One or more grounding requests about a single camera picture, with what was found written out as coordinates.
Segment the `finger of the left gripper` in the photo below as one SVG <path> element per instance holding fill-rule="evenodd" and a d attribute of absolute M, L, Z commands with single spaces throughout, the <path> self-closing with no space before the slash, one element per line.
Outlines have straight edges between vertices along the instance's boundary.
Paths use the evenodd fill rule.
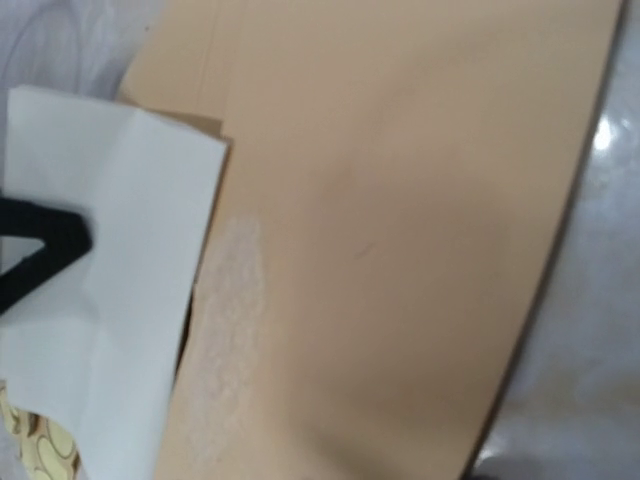
<path fill-rule="evenodd" d="M 42 242 L 39 250 L 1 274 L 2 313 L 93 247 L 89 224 L 81 214 L 10 197 L 1 199 L 1 235 Z"/>

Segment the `ornate bordered letter paper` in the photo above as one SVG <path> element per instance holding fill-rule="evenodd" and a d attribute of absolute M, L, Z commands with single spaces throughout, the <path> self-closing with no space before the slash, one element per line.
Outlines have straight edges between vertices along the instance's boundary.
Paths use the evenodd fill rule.
<path fill-rule="evenodd" d="M 9 93 L 3 191 L 81 212 L 93 247 L 2 317 L 1 377 L 92 479 L 153 475 L 226 150 L 130 106 Z"/>

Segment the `brown kraft envelope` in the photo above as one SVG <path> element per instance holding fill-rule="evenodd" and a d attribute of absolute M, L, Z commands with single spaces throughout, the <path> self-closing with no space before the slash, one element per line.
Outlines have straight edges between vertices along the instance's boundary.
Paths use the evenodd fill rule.
<path fill-rule="evenodd" d="M 617 1 L 170 1 L 130 103 L 231 141 L 159 479 L 458 479 Z"/>

